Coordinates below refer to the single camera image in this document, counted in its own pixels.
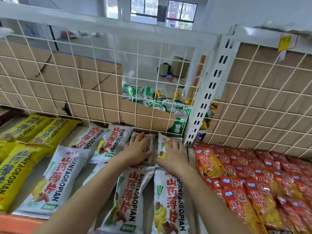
cardboard box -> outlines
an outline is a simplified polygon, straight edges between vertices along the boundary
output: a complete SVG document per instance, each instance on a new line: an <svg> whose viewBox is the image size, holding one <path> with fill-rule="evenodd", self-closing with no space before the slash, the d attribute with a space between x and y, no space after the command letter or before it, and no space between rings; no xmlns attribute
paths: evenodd
<svg viewBox="0 0 312 234"><path fill-rule="evenodd" d="M159 131L166 131L168 122L168 128L174 124L176 117L173 114L169 120L170 113L154 110L152 120L153 108L121 98L122 78L116 76L122 75L121 64L116 64L115 71L114 62L97 59L95 63L94 58L79 55L74 56L74 61L72 54L51 54L50 50L31 46L35 60L42 62L38 64L31 62L34 59L28 45L9 43L14 54L6 41L0 40L0 62L3 64L3 67L0 65L0 74L6 75L7 72L13 78L0 76L0 86L15 107L41 111L41 106L44 112L66 115L62 108L68 102L74 117L91 121L118 124L122 118L126 125ZM30 61L17 61L15 57ZM2 92L0 104L10 106Z"/></svg>
<svg viewBox="0 0 312 234"><path fill-rule="evenodd" d="M185 78L185 76L188 72L188 68L190 66L190 60L185 59L184 63L182 61L183 61L182 57L174 56L174 59L172 61L171 67L170 67L170 72L175 76L179 76L181 73L181 78Z"/></svg>

orange shelf edge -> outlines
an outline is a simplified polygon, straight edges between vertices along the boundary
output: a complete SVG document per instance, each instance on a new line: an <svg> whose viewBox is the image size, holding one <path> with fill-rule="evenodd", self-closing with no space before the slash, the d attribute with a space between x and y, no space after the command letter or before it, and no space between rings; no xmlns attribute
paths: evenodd
<svg viewBox="0 0 312 234"><path fill-rule="evenodd" d="M16 233L31 234L44 223L45 220L0 214L0 234Z"/></svg>

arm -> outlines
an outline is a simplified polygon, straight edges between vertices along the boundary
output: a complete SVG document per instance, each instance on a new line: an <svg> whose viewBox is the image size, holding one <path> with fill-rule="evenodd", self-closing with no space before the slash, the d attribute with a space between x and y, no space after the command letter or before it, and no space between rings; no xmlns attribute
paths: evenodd
<svg viewBox="0 0 312 234"><path fill-rule="evenodd" d="M86 234L110 196L119 175L129 166L149 157L144 133L131 138L122 153L112 157L86 185L81 187L34 234Z"/></svg>
<svg viewBox="0 0 312 234"><path fill-rule="evenodd" d="M250 234L247 226L205 184L196 169L188 163L183 144L175 140L170 144L163 140L167 157L157 158L157 163L178 177L189 192L195 207L209 234Z"/></svg>

forearm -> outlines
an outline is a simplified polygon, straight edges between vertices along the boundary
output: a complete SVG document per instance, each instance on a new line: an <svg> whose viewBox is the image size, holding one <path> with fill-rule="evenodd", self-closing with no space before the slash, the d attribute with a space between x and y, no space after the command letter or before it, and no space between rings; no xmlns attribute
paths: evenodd
<svg viewBox="0 0 312 234"><path fill-rule="evenodd" d="M126 166L115 156L34 234L86 234Z"/></svg>
<svg viewBox="0 0 312 234"><path fill-rule="evenodd" d="M184 169L179 178L189 192L209 234L250 234L243 222L205 184L195 169Z"/></svg>

person's left hand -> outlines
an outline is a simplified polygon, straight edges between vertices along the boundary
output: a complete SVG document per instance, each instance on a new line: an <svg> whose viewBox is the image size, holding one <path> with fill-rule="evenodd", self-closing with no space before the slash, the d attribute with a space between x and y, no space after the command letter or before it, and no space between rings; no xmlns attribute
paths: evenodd
<svg viewBox="0 0 312 234"><path fill-rule="evenodd" d="M131 137L124 150L118 155L126 167L134 166L153 154L152 151L145 152L146 144L150 137L144 136L144 132Z"/></svg>

